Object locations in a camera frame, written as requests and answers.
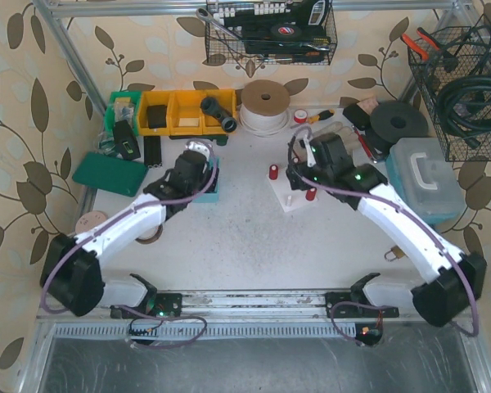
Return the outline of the red spring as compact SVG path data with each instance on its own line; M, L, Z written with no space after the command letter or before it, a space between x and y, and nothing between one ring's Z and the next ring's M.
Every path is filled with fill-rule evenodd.
M315 187L312 187L306 192L305 199L307 201L314 201L316 194L317 194L317 189Z
M279 175L279 167L277 165L270 165L268 171L268 178L271 181L275 181L278 179L278 175Z

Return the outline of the blue plastic tray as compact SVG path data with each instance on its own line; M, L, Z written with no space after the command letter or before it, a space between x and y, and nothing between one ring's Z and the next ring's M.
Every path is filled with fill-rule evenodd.
M216 203L219 199L219 185L218 185L219 169L217 169L215 178L211 186L205 193L198 196L192 201L192 203Z

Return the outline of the white peg base plate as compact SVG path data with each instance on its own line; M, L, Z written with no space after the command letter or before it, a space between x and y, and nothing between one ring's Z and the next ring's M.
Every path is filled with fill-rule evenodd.
M307 201L305 199L305 194L308 190L293 191L290 187L289 180L287 179L286 176L286 167L281 167L279 165L277 166L279 167L278 179L275 181L271 181L268 178L268 174L267 174L267 179L281 208L285 213L289 213L291 211L298 210L318 202L318 190L315 200Z

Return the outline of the brown tape roll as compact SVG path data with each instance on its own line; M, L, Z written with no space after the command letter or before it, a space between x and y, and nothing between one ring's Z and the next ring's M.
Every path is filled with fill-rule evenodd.
M163 226L160 225L155 228L154 232L151 235L138 237L135 239L135 241L142 245L148 245L159 240L162 233L163 233Z

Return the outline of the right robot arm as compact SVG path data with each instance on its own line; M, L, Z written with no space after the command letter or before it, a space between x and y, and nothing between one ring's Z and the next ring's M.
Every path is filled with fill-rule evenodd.
M423 280L409 288L402 280L373 278L363 285L367 305L373 309L413 308L435 327L451 323L468 309L477 327L477 301L487 269L484 257L465 253L426 224L375 166L355 166L339 135L315 137L310 127L302 126L288 144L290 151L298 139L306 156L299 163L288 160L291 188L322 190L370 219L404 251Z

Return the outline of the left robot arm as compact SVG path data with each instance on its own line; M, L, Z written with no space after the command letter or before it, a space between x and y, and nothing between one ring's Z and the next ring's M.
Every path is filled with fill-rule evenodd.
M40 277L41 308L49 314L70 311L77 317L96 307L150 311L155 288L135 273L108 269L107 263L201 197L217 173L211 143L191 140L173 168L149 183L126 208L86 232L54 237Z

